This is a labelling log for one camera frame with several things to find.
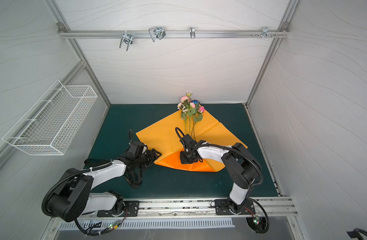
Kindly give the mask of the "orange wrapping paper sheet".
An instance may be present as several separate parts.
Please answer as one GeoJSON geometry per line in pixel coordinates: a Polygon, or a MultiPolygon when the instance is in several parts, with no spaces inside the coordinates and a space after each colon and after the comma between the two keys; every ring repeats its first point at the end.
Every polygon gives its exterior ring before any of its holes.
{"type": "MultiPolygon", "coordinates": [[[[159,166],[190,172],[219,172],[222,170],[225,165],[211,159],[204,159],[202,163],[193,164],[182,164],[180,162],[179,153],[183,150],[183,146],[174,130],[176,127],[182,131],[185,130],[185,123],[181,119],[180,113],[181,111],[177,111],[136,133],[138,139],[146,144],[149,149],[155,149],[162,153],[162,156],[154,163],[159,166]]],[[[211,144],[221,146],[242,143],[208,111],[203,113],[203,120],[196,124],[195,137],[196,141],[206,140],[211,144]]]]}

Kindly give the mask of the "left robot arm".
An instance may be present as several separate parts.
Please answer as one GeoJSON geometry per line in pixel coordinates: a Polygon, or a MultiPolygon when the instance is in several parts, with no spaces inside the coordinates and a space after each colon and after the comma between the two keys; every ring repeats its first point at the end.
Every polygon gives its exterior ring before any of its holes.
{"type": "Polygon", "coordinates": [[[59,217],[73,222],[79,216],[102,212],[106,217],[120,216],[125,211],[123,196],[108,190],[92,193],[95,187],[115,178],[125,181],[137,189],[143,181],[142,172],[161,157],[155,149],[141,142],[130,143],[128,149],[111,161],[85,160],[86,169],[68,169],[60,180],[45,194],[41,210],[50,217],[59,217]]]}

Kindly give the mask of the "black printed ribbon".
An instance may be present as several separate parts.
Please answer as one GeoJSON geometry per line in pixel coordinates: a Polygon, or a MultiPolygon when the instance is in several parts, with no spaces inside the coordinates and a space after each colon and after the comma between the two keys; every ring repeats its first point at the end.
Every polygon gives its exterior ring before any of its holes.
{"type": "Polygon", "coordinates": [[[142,183],[141,171],[136,172],[138,168],[139,163],[136,161],[120,158],[100,166],[89,167],[87,173],[84,174],[93,177],[92,189],[111,179],[122,176],[132,188],[137,189],[142,183]]]}

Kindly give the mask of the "magenta fake rose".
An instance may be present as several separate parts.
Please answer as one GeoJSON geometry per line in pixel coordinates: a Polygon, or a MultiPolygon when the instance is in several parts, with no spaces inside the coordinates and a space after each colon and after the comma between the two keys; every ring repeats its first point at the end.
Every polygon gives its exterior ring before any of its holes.
{"type": "Polygon", "coordinates": [[[196,134],[195,134],[195,126],[197,123],[199,123],[200,121],[203,120],[203,113],[205,112],[205,107],[198,105],[196,106],[196,112],[193,114],[193,128],[192,128],[192,133],[191,136],[196,139],[196,134]]]}

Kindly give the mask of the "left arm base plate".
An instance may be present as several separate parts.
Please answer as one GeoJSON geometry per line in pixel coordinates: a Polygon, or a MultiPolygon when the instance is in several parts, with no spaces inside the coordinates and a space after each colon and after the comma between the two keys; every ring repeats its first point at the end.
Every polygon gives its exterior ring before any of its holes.
{"type": "Polygon", "coordinates": [[[114,204],[111,210],[100,210],[97,216],[101,218],[108,217],[136,217],[139,209],[139,201],[124,201],[120,200],[114,204]]]}

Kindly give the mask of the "light pink fake rose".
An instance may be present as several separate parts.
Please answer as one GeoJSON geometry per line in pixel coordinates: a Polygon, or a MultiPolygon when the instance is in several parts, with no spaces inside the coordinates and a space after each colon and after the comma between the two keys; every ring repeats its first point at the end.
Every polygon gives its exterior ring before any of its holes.
{"type": "Polygon", "coordinates": [[[191,106],[190,106],[190,103],[192,101],[191,101],[190,97],[191,97],[191,94],[190,93],[186,93],[186,95],[184,95],[183,97],[180,98],[180,103],[185,104],[189,108],[189,126],[188,126],[188,133],[189,133],[190,127],[191,127],[191,106]]]}

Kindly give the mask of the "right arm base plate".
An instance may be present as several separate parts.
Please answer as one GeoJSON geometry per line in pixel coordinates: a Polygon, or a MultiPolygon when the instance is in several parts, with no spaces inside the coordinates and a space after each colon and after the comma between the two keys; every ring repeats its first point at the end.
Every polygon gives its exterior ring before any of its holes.
{"type": "Polygon", "coordinates": [[[242,204],[237,205],[230,199],[216,199],[213,201],[216,215],[233,216],[233,215],[255,215],[254,203],[251,200],[245,200],[242,204]]]}

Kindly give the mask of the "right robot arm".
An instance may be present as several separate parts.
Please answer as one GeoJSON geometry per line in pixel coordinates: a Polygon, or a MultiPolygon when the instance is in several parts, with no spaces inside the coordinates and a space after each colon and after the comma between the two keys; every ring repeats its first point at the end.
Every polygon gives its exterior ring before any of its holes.
{"type": "Polygon", "coordinates": [[[193,163],[210,159],[224,164],[233,181],[228,208],[231,214],[240,214],[254,187],[261,185],[264,180],[261,165],[256,158],[241,143],[220,146],[206,141],[197,142],[189,135],[177,135],[183,146],[179,156],[181,161],[193,163]]]}

